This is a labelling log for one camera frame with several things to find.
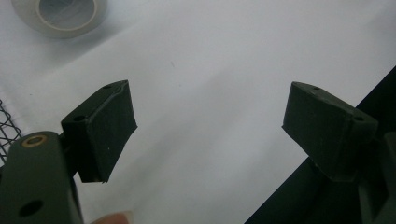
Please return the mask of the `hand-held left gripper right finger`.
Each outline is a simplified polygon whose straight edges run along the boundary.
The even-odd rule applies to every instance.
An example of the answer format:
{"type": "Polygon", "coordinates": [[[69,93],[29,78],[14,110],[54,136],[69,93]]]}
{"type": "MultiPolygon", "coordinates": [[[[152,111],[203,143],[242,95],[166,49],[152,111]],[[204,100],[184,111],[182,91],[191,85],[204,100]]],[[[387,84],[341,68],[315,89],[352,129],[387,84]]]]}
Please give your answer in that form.
{"type": "Polygon", "coordinates": [[[377,127],[376,119],[319,87],[290,85],[283,129],[334,182],[354,179],[359,151],[377,127]]]}

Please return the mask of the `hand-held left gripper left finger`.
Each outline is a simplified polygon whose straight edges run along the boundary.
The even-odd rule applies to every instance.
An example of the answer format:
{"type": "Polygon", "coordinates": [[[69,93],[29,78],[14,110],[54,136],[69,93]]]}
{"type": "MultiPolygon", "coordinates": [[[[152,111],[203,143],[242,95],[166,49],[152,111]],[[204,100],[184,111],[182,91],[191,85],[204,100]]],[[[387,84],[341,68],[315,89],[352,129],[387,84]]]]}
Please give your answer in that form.
{"type": "Polygon", "coordinates": [[[62,127],[81,181],[107,182],[137,129],[129,82],[100,88],[62,120],[62,127]]]}

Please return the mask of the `white tape roll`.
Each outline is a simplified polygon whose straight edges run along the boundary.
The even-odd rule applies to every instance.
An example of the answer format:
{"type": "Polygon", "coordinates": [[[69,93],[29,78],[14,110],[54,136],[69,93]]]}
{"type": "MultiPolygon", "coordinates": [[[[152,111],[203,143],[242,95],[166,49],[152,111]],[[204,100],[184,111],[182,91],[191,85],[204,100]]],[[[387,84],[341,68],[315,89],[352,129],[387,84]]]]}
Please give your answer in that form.
{"type": "Polygon", "coordinates": [[[73,38],[99,26],[108,0],[10,0],[30,28],[52,38],[73,38]]]}

